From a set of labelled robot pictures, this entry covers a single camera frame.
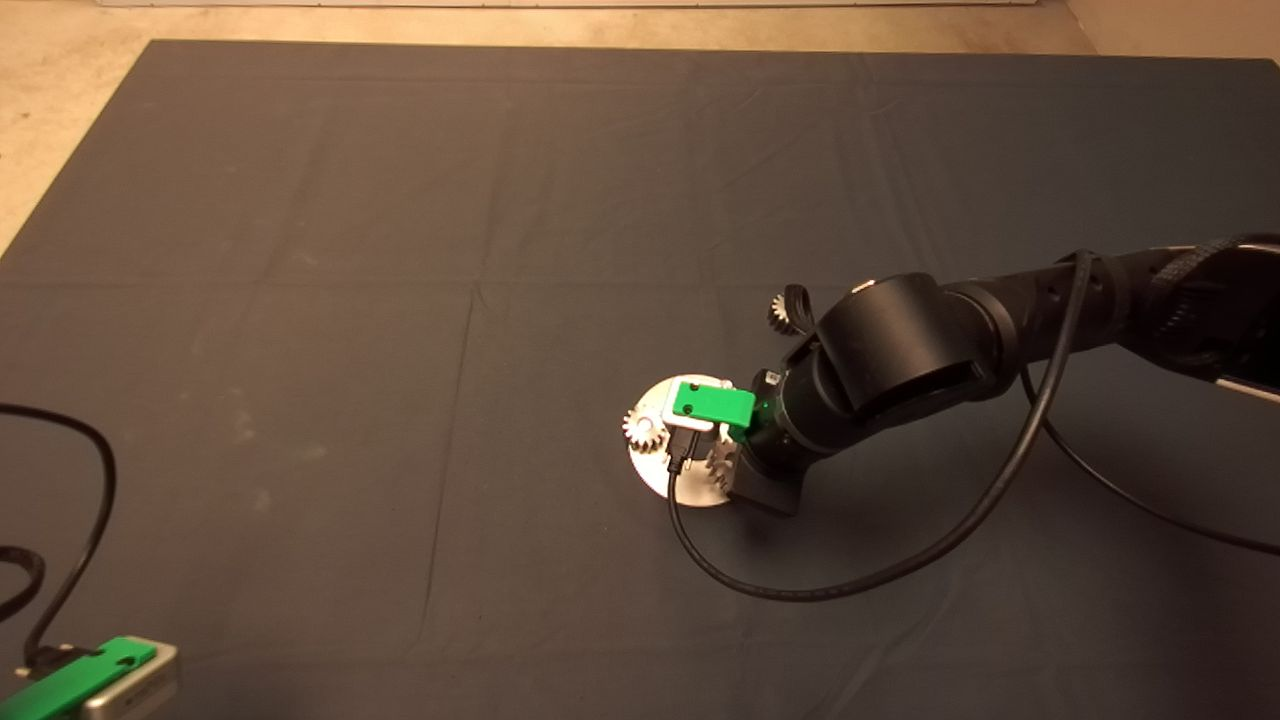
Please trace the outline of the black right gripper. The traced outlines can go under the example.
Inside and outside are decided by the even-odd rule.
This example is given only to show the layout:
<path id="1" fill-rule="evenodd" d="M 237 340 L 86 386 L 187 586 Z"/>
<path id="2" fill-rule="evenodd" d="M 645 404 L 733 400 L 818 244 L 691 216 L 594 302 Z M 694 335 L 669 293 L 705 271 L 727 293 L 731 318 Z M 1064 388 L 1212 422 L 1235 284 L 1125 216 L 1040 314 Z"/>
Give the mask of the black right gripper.
<path id="1" fill-rule="evenodd" d="M 781 518 L 796 515 L 804 483 L 803 448 L 794 439 L 780 391 L 782 375 L 760 370 L 751 380 L 751 419 L 736 439 L 728 497 Z"/>

